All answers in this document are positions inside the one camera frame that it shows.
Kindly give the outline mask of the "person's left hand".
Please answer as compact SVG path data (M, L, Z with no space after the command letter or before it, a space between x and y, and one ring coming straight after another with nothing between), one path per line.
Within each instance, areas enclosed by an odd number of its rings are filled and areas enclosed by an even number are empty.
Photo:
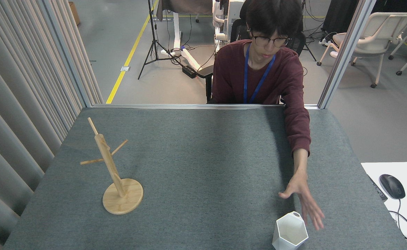
M290 179L286 190L278 193L279 197L282 199L287 199L293 194L296 194L299 198L301 204L300 215L302 216L304 223L307 224L310 219L317 231L324 229L323 219L325 216L310 193L306 170L296 170Z

